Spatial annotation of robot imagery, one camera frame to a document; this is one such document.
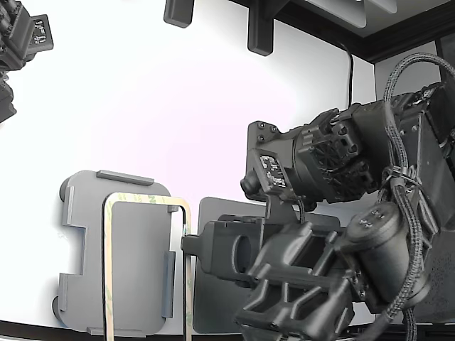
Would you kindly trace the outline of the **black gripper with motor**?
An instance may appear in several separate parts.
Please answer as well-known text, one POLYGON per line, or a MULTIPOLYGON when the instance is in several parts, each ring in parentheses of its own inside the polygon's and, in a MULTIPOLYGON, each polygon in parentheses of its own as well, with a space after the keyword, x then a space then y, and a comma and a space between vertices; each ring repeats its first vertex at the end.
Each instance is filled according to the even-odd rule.
POLYGON ((246 340, 334 340, 350 325, 355 302, 374 314, 391 304, 410 260, 408 228, 392 202, 343 229, 291 224, 263 241, 263 218, 222 215, 181 242, 203 273, 255 285, 235 316, 246 340))

